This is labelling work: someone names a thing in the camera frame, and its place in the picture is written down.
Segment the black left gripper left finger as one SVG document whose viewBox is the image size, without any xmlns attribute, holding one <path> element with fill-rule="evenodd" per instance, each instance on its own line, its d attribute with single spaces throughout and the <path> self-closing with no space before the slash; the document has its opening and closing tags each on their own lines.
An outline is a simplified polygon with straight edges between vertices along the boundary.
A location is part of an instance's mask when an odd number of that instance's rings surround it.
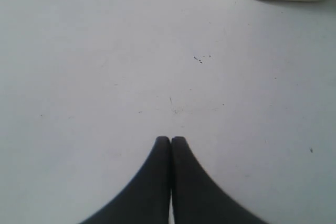
<svg viewBox="0 0 336 224">
<path fill-rule="evenodd" d="M 83 223 L 169 223 L 171 142 L 166 136 L 154 145 L 131 181 Z"/>
</svg>

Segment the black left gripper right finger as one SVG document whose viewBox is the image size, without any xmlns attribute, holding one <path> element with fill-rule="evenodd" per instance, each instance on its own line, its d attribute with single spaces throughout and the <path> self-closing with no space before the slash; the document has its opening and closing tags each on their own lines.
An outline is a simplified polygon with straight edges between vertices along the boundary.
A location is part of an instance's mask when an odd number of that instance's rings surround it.
<svg viewBox="0 0 336 224">
<path fill-rule="evenodd" d="M 227 195 L 207 174 L 187 140 L 171 140 L 175 223 L 265 223 Z"/>
</svg>

